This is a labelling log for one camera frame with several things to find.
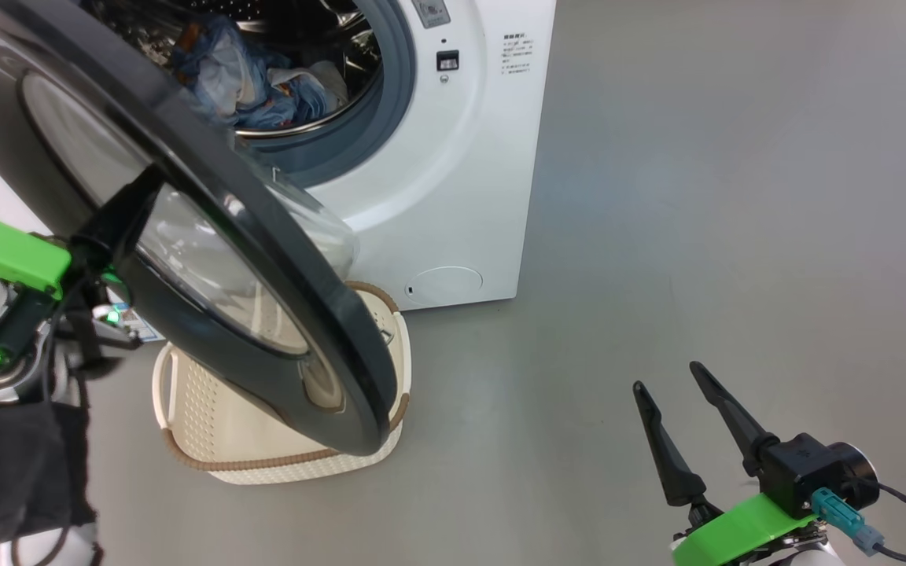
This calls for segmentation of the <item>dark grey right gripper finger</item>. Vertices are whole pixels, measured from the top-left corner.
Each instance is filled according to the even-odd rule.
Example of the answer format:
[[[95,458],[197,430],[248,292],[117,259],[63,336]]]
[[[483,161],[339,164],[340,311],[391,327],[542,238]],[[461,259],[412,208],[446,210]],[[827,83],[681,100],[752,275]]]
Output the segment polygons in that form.
[[[632,393],[661,488],[664,491],[666,504],[670,506],[702,505],[707,502],[705,498],[705,481],[690,470],[684,461],[683,455],[669,437],[668,431],[662,424],[661,410],[659,410],[650,391],[643,382],[632,385]]]
[[[762,426],[742,404],[709,372],[704,363],[690,362],[689,369],[705,400],[715,407],[742,455],[748,476],[762,474],[762,454],[780,439]]]

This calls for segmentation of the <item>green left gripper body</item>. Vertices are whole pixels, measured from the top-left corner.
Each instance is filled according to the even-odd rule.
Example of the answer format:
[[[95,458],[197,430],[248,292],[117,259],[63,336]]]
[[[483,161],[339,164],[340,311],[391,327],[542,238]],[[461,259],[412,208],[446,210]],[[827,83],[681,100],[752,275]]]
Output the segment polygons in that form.
[[[0,280],[61,300],[62,280],[71,264],[72,255],[65,248],[0,222]]]

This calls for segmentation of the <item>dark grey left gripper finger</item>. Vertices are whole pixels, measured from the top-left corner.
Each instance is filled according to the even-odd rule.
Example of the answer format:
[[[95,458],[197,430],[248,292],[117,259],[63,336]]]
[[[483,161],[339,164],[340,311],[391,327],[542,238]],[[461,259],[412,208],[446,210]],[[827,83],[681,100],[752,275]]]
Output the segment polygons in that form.
[[[133,254],[164,186],[164,172],[147,167],[102,204],[71,237],[73,260],[119,264]]]

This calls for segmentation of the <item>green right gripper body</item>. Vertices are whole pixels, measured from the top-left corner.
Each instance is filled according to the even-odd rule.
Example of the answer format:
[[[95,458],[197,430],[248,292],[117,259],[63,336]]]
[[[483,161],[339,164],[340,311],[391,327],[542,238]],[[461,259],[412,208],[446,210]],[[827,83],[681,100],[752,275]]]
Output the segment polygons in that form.
[[[827,529],[810,502],[784,505],[758,494],[722,511],[707,499],[688,505],[689,529],[675,536],[670,559],[675,565],[828,565]]]

